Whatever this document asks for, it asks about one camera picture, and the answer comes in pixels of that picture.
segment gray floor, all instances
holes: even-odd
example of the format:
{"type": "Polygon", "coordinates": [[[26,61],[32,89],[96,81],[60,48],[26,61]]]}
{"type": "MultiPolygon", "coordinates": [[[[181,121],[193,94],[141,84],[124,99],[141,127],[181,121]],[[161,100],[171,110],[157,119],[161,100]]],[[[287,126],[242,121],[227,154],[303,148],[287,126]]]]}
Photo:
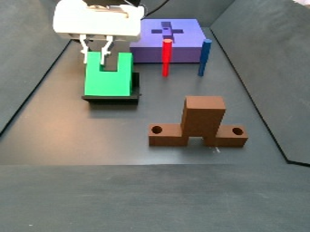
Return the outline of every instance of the gray floor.
{"type": "Polygon", "coordinates": [[[81,100],[84,65],[71,43],[45,80],[0,138],[0,164],[267,164],[284,163],[218,43],[204,77],[198,65],[172,64],[161,78],[159,64],[137,64],[141,97],[137,106],[92,106],[81,100]],[[180,122],[185,95],[220,95],[223,123],[243,124],[243,149],[206,148],[199,138],[187,148],[151,148],[148,124],[180,122]]]}
{"type": "Polygon", "coordinates": [[[212,32],[287,160],[310,165],[308,22],[291,0],[236,0],[212,32]]]}
{"type": "Polygon", "coordinates": [[[51,26],[55,1],[0,0],[0,5],[1,134],[69,40],[51,26]]]}
{"type": "Polygon", "coordinates": [[[196,64],[173,64],[168,79],[157,64],[135,66],[136,107],[80,99],[79,50],[72,43],[0,138],[0,163],[20,164],[0,165],[0,230],[307,232],[308,168],[284,163],[218,44],[203,78],[196,64]],[[200,139],[148,147],[148,124],[180,121],[185,95],[224,97],[224,122],[250,134],[243,149],[200,139]]]}
{"type": "Polygon", "coordinates": [[[308,232],[308,168],[156,165],[0,169],[0,229],[308,232]]]}

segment brown wooden piece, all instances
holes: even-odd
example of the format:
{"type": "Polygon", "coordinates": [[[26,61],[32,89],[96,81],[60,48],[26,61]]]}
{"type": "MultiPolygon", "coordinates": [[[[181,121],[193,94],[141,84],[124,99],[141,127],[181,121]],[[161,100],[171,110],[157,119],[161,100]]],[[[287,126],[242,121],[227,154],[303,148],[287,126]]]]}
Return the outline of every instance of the brown wooden piece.
{"type": "Polygon", "coordinates": [[[215,137],[203,137],[208,147],[243,147],[248,139],[244,127],[220,125],[215,137]]]}
{"type": "Polygon", "coordinates": [[[188,137],[214,136],[226,113],[226,104],[218,96],[187,96],[181,131],[188,137]]]}
{"type": "Polygon", "coordinates": [[[220,125],[226,104],[219,96],[187,96],[180,124],[151,124],[149,146],[187,146],[188,137],[203,137],[210,147],[242,147],[248,139],[243,126],[220,125]]]}
{"type": "Polygon", "coordinates": [[[188,137],[181,135],[179,124],[149,124],[149,146],[187,146],[188,137]]]}

